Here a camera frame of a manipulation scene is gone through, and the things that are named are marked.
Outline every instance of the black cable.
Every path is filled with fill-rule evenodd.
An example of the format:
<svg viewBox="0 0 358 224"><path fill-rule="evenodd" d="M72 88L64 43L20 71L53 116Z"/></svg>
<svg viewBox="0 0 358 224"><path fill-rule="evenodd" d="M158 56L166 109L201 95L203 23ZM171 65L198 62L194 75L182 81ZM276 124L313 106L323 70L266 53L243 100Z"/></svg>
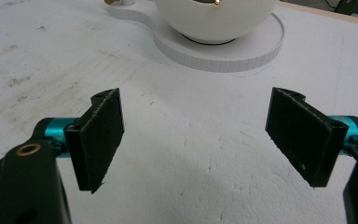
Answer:
<svg viewBox="0 0 358 224"><path fill-rule="evenodd" d="M328 5L329 7L331 7L332 9L336 9L336 7L331 6L330 3L329 3L327 0L324 0L324 1L327 3L327 5Z"/></svg>

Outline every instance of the table surface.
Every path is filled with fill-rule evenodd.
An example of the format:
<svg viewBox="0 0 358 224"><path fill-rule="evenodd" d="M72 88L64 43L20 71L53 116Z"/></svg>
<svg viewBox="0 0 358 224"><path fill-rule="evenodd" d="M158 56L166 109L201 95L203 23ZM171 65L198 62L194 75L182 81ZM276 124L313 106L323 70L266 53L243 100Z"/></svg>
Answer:
<svg viewBox="0 0 358 224"><path fill-rule="evenodd" d="M175 63L151 31L97 0L0 0L0 158L46 117L79 117L120 88L126 132L102 187L58 165L74 223L345 223L354 161L313 189L264 131L272 87L358 116L358 19L280 4L271 63L217 74Z"/></svg>

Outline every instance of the white ceramic pot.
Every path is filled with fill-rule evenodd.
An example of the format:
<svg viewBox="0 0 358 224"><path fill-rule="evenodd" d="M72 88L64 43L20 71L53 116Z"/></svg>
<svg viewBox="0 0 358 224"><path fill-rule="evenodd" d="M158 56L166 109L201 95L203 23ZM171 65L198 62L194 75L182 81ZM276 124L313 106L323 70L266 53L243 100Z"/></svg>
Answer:
<svg viewBox="0 0 358 224"><path fill-rule="evenodd" d="M155 0L166 22L186 37L221 44L252 31L279 0Z"/></svg>

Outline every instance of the white round base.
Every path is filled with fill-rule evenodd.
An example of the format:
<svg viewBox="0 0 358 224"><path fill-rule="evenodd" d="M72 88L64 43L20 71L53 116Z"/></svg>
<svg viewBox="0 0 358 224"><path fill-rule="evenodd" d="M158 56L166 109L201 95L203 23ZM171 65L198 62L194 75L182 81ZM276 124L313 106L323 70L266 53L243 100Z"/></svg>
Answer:
<svg viewBox="0 0 358 224"><path fill-rule="evenodd" d="M246 36L222 45L204 45L175 31L159 15L153 1L138 1L131 6L114 3L109 10L114 18L149 26L157 47L167 57L202 71L233 73L260 67L278 55L284 40L284 27L275 14Z"/></svg>

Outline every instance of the blue joint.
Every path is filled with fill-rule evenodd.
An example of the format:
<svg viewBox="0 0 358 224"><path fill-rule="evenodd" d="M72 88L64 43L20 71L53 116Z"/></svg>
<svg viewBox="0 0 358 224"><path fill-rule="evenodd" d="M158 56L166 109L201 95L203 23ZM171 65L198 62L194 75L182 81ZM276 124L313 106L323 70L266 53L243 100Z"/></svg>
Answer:
<svg viewBox="0 0 358 224"><path fill-rule="evenodd" d="M71 155L68 151L68 145L66 143L65 133L63 132L64 128L69 124L74 123L76 118L67 118L67 119L52 119L48 123L48 127L45 130L45 138L47 140L51 139L56 143L59 143L59 147L55 147L59 158L70 158Z"/></svg>
<svg viewBox="0 0 358 224"><path fill-rule="evenodd" d="M339 152L340 155L348 155L345 153L345 148L351 147L353 145L352 139L358 137L358 127L356 123L348 116L329 116L330 119L341 121L344 124L348 125L349 129L344 139L344 148Z"/></svg>

